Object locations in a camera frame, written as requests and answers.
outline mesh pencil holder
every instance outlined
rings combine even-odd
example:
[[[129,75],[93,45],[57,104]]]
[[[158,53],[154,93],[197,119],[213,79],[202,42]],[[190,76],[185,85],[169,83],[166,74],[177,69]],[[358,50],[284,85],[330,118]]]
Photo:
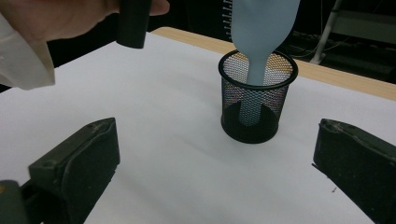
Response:
[[[221,58],[219,72],[224,132],[249,144],[263,143],[274,137],[289,84],[297,78],[295,61],[274,51],[268,58],[262,86],[246,83],[248,58],[238,50]]]

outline hand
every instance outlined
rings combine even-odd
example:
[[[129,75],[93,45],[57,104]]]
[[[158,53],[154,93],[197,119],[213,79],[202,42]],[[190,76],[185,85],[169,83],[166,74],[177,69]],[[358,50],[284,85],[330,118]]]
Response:
[[[119,7],[120,0],[0,0],[2,15],[30,44],[85,34]],[[150,15],[168,10],[166,0],[152,0]]]

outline white table surface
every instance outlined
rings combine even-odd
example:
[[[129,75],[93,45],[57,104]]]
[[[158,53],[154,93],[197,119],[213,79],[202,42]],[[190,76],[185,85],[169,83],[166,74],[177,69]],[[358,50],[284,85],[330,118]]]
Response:
[[[222,55],[148,34],[144,49],[111,43],[56,69],[57,84],[0,94],[0,179],[82,126],[116,118],[121,164],[86,223],[373,223],[311,163],[321,119],[396,145],[396,104],[298,77],[270,141],[221,128]]]

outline pen holder rim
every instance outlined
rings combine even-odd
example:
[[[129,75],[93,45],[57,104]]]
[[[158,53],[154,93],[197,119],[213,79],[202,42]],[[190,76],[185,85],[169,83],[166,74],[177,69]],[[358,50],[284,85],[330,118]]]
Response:
[[[246,83],[243,83],[243,82],[239,82],[239,81],[229,77],[224,72],[224,69],[223,69],[224,62],[228,58],[230,58],[232,55],[237,54],[237,53],[240,53],[240,54],[244,55],[242,52],[240,52],[237,49],[232,50],[232,51],[226,53],[225,55],[223,55],[223,57],[219,61],[218,69],[219,69],[220,75],[225,80],[227,80],[231,84],[233,84],[235,86],[238,86],[238,87],[240,87],[242,89],[252,90],[252,91],[270,91],[270,90],[279,89],[279,88],[284,87],[284,86],[289,86],[289,84],[292,83],[297,78],[297,75],[298,75],[298,72],[299,72],[297,63],[290,56],[286,55],[285,53],[282,53],[280,51],[274,50],[273,54],[278,55],[278,56],[286,59],[288,61],[288,63],[290,63],[292,70],[291,70],[291,74],[290,74],[289,78],[287,78],[286,80],[284,80],[282,82],[279,82],[277,84],[267,85],[267,86],[256,86],[256,85],[249,85],[249,84],[246,84]]]

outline black cylinder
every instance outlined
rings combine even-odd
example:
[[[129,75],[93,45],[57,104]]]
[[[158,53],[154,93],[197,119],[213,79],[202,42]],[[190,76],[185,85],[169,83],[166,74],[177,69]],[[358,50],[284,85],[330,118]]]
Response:
[[[151,0],[121,0],[117,43],[142,49],[149,25]]]

